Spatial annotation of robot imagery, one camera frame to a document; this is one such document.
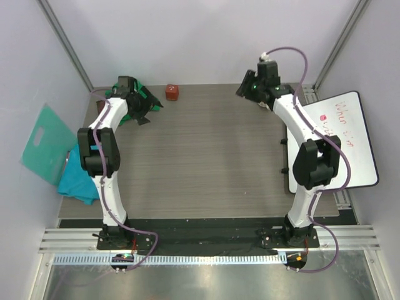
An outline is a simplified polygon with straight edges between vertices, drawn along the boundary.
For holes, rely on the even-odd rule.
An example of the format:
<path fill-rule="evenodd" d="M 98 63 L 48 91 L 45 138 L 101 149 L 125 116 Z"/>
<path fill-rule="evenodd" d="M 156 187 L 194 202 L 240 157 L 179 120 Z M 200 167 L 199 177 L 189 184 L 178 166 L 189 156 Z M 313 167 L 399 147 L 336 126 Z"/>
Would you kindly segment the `green t shirt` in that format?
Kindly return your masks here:
<path fill-rule="evenodd" d="M 131 76 L 119 76 L 117 83 L 105 92 L 105 97 L 126 100 L 127 114 L 120 120 L 120 126 L 130 120 L 136 121 L 139 126 L 150 123 L 146 117 L 147 113 L 163 108 L 160 100 L 146 86 Z"/>

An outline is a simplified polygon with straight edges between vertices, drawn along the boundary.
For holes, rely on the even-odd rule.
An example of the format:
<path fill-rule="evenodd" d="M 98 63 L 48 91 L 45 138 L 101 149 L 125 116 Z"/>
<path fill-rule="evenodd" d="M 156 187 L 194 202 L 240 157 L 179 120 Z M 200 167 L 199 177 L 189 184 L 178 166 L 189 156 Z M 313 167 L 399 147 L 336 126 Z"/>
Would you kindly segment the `red cube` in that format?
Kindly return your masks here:
<path fill-rule="evenodd" d="M 165 95 L 168 101 L 177 101 L 179 97 L 179 86 L 168 84 L 165 88 Z"/>

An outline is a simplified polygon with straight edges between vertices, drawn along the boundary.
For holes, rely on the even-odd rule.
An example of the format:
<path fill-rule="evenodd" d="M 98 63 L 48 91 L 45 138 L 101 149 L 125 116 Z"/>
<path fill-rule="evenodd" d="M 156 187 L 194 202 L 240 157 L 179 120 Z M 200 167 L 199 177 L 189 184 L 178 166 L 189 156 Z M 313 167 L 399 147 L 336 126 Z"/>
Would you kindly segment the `brown book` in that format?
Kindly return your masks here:
<path fill-rule="evenodd" d="M 97 114 L 98 115 L 100 115 L 101 114 L 101 112 L 102 112 L 102 110 L 104 109 L 104 107 L 105 107 L 105 101 L 103 101 L 103 100 L 99 100 L 99 101 L 97 101 L 96 102 L 96 108 L 97 108 Z"/>

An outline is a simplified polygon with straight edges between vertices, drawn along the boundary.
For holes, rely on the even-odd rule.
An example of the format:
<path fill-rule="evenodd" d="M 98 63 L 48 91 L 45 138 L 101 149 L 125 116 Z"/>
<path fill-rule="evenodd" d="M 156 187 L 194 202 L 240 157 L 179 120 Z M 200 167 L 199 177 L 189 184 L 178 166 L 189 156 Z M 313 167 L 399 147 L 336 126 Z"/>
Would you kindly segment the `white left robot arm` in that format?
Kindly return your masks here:
<path fill-rule="evenodd" d="M 128 214 L 118 186 L 121 156 L 115 133 L 124 117 L 129 116 L 142 126 L 150 123 L 147 114 L 163 105 L 148 88 L 131 76 L 119 76 L 117 84 L 102 100 L 104 106 L 98 117 L 77 132 L 80 163 L 99 193 L 103 224 L 124 227 Z"/>

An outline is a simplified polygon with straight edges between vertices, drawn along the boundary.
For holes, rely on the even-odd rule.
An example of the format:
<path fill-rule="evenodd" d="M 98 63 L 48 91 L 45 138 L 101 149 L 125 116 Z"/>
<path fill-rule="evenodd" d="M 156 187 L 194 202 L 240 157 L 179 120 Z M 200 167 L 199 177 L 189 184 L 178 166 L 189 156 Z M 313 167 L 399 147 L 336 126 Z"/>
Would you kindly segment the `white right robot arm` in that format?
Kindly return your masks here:
<path fill-rule="evenodd" d="M 298 246 L 305 238 L 302 228 L 312 223 L 314 205 L 338 174 L 341 141 L 333 136 L 327 142 L 317 133 L 316 123 L 301 106 L 292 87 L 281 83 L 276 61 L 260 60 L 256 71 L 247 70 L 236 94 L 256 103 L 263 102 L 283 121 L 297 142 L 299 150 L 291 167 L 297 190 L 287 214 L 291 226 L 282 231 L 282 239 L 288 246 Z"/>

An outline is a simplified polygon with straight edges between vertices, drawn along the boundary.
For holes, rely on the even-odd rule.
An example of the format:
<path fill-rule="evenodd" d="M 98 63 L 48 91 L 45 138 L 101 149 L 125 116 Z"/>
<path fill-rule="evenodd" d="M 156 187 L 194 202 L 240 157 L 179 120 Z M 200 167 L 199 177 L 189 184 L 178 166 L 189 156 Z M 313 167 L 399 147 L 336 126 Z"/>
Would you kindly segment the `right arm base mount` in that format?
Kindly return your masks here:
<path fill-rule="evenodd" d="M 302 228 L 290 226 L 261 228 L 256 231 L 264 249 L 318 248 L 320 246 L 317 231 L 313 225 Z"/>

